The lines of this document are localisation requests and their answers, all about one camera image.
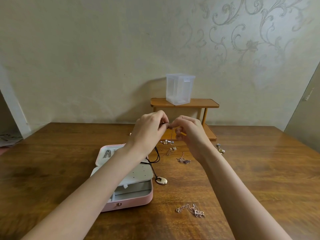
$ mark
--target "forearm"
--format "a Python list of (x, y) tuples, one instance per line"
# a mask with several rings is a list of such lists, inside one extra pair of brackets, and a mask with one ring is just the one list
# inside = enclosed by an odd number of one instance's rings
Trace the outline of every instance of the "forearm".
[(141, 155), (126, 146), (116, 153), (86, 182), (66, 198), (23, 240), (83, 239), (122, 179)]
[(213, 146), (201, 164), (236, 239), (292, 240)]

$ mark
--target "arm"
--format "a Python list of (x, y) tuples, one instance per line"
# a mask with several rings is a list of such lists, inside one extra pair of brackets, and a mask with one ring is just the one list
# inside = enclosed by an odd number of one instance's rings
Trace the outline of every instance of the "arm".
[(204, 168), (235, 239), (292, 240), (212, 145), (199, 120), (180, 116), (170, 125), (177, 126), (177, 139)]
[(83, 239), (122, 179), (153, 150), (168, 122), (161, 110), (138, 119), (127, 144), (22, 239)]

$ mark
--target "door frame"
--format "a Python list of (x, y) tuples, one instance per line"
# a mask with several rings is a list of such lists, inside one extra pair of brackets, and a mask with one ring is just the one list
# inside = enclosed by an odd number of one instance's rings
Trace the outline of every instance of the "door frame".
[(7, 76), (6, 70), (0, 64), (0, 91), (3, 95), (5, 102), (12, 114), (12, 117), (18, 126), (18, 129), (24, 139), (32, 134), (31, 128), (27, 119), (22, 111), (20, 103), (12, 89), (11, 83)]

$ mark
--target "jewelry box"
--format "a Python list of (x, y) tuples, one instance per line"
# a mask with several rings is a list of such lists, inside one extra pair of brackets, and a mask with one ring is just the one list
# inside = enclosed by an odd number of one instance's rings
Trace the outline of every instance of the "jewelry box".
[[(90, 177), (104, 165), (121, 145), (105, 145), (98, 154), (96, 166)], [(142, 206), (150, 203), (153, 197), (153, 171), (148, 164), (140, 163), (120, 182), (101, 212), (128, 207)]]

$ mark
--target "person's left hand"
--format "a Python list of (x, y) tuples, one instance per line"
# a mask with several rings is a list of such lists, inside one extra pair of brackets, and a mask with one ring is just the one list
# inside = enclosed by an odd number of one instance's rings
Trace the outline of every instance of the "person's left hand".
[(126, 146), (139, 150), (143, 157), (146, 157), (168, 127), (168, 117), (162, 110), (142, 115), (137, 120)]

